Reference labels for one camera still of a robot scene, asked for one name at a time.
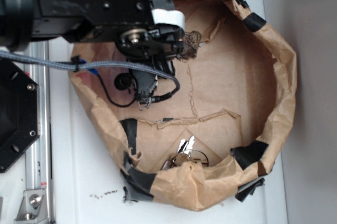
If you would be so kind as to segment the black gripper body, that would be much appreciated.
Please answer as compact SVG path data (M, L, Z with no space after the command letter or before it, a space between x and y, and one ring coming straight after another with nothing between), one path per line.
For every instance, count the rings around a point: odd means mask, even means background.
M179 89L173 59L184 49L185 16L177 10L152 10L154 26L124 32L116 46L133 66L119 74L114 85L118 90L134 88L133 101L140 110L152 103L170 99ZM158 78L170 79L175 88L162 95L154 95Z

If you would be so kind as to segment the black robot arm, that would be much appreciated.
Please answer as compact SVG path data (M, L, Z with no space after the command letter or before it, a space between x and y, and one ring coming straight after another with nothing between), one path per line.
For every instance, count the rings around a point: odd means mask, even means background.
M149 106L159 77L173 80L173 58L184 48L185 20L172 0L1 0L1 46L24 50L30 42L62 37L69 43L114 42L126 62L114 81L134 88L134 101Z

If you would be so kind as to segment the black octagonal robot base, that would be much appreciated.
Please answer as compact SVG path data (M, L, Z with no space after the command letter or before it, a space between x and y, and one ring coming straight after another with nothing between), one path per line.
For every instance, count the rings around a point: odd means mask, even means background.
M1 59L1 173L38 137L38 84L12 61Z

